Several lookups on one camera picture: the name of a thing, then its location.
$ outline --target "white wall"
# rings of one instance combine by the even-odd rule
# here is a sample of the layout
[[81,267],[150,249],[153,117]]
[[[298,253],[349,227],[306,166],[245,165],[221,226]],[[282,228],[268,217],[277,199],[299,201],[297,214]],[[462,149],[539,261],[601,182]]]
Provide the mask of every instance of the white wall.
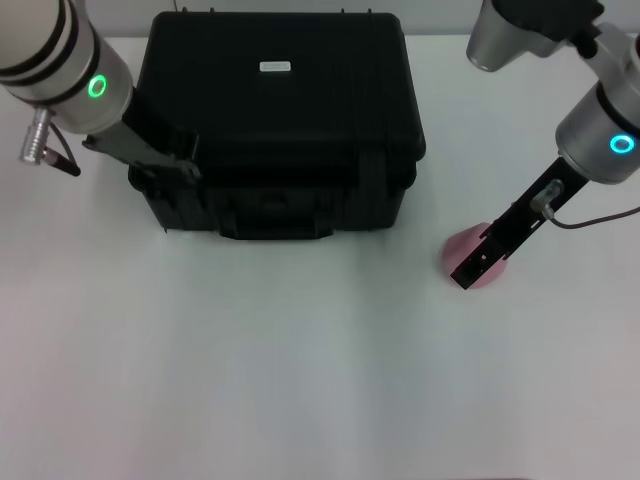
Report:
[[[179,8],[219,11],[392,12],[407,33],[468,33],[481,0],[177,0]],[[640,31],[639,0],[604,0],[607,21],[629,31]],[[153,17],[171,10],[173,0],[87,0],[95,25],[107,35],[147,34]]]

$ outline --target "black hard case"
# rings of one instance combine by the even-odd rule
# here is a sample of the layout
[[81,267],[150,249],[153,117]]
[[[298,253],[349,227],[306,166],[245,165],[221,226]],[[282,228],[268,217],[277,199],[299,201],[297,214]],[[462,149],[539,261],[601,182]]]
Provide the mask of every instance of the black hard case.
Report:
[[314,239],[388,228],[426,150],[393,15],[162,13],[138,92],[200,137],[192,186],[130,169],[166,229]]

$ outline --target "black stripe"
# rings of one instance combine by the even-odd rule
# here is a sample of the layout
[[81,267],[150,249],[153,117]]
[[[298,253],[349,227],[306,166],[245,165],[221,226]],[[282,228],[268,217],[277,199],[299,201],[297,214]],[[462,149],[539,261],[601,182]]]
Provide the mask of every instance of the black stripe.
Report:
[[640,128],[636,127],[633,123],[631,123],[629,120],[618,113],[618,111],[607,98],[602,83],[598,84],[598,88],[596,89],[596,97],[598,98],[598,102],[600,102],[600,106],[602,107],[604,112],[611,120],[613,120],[616,125],[618,125],[618,127],[620,127],[624,132],[640,139]]
[[62,31],[64,30],[64,24],[67,21],[67,13],[64,8],[64,0],[58,0],[58,4],[58,20],[56,20],[56,25],[53,28],[51,35],[49,36],[49,40],[47,40],[40,51],[30,59],[25,60],[18,65],[14,65],[13,67],[0,69],[0,76],[11,77],[27,73],[29,70],[33,70],[47,58],[49,58],[49,55],[51,55],[53,50],[56,48],[56,45],[60,41]]
[[47,67],[43,68],[41,71],[31,77],[21,78],[20,80],[9,80],[6,82],[0,81],[1,85],[4,85],[6,87],[26,87],[28,85],[33,85],[49,78],[51,75],[60,70],[60,67],[62,67],[62,65],[64,65],[67,60],[69,60],[69,57],[76,47],[76,43],[78,43],[78,32],[80,31],[78,13],[76,12],[73,3],[69,3],[69,8],[71,9],[71,32],[69,33],[67,44],[58,55],[58,58],[56,58]]
[[98,71],[98,65],[100,63],[100,37],[91,27],[91,33],[93,34],[93,55],[91,56],[91,61],[89,62],[89,66],[87,70],[85,70],[84,74],[78,79],[78,81],[66,92],[50,98],[48,100],[25,100],[16,95],[16,98],[19,98],[23,102],[29,105],[38,105],[42,107],[48,107],[51,105],[56,105],[58,103],[62,103],[66,100],[69,100],[71,97],[77,95],[83,88],[87,86],[89,81],[93,78],[93,76]]

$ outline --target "green led ring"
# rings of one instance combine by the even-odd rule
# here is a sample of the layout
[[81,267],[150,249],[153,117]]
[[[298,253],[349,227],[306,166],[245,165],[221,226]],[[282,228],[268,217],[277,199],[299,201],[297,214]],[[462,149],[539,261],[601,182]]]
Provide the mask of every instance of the green led ring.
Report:
[[99,98],[107,91],[107,78],[104,75],[96,75],[89,82],[89,96]]

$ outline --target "pink object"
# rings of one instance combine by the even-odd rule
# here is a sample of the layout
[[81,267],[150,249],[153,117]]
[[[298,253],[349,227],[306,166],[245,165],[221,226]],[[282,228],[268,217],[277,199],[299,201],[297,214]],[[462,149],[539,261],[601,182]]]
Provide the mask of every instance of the pink object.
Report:
[[[480,235],[482,235],[489,227],[490,224],[481,223],[480,225],[476,225],[475,227],[457,233],[447,240],[442,250],[442,266],[448,277],[450,277],[464,259],[482,243]],[[507,261],[500,260],[493,267],[487,270],[487,272],[480,277],[478,281],[471,286],[471,288],[482,288],[493,283],[500,275],[502,275],[502,272],[504,272],[506,267]]]

